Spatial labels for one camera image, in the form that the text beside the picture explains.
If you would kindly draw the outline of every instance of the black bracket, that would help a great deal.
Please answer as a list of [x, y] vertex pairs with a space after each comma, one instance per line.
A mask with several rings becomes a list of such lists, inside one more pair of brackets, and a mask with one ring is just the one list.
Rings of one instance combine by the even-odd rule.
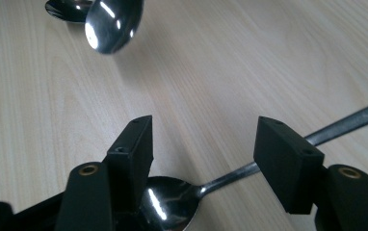
[[114, 230], [139, 210], [153, 161], [151, 115], [130, 121], [102, 163], [76, 167], [65, 192], [18, 214], [0, 202], [0, 230]]
[[254, 160], [287, 213], [318, 212], [318, 230], [368, 230], [368, 175], [323, 167], [325, 154], [286, 124], [260, 117]]

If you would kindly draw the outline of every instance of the wooden table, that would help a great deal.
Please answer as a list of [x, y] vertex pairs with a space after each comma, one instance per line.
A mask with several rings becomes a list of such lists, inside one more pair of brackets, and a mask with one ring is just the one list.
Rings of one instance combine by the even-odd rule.
[[[153, 115], [150, 175], [206, 183], [252, 161], [259, 116], [302, 135], [368, 105], [368, 1], [146, 0], [134, 39], [92, 50], [44, 1], [0, 1], [0, 200], [16, 212]], [[319, 147], [368, 172], [368, 127]], [[188, 230], [314, 230], [258, 173], [206, 196]]]

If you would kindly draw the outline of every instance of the table surface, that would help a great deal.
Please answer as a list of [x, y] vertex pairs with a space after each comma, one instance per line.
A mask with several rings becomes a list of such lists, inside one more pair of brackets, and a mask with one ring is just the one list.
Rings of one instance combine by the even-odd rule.
[[[368, 1], [146, 0], [100, 55], [44, 1], [0, 1], [0, 200], [24, 210], [153, 115], [150, 175], [206, 183], [253, 161], [259, 116], [302, 135], [368, 106]], [[368, 127], [319, 147], [368, 172]], [[262, 173], [204, 197], [188, 230], [314, 230]]]

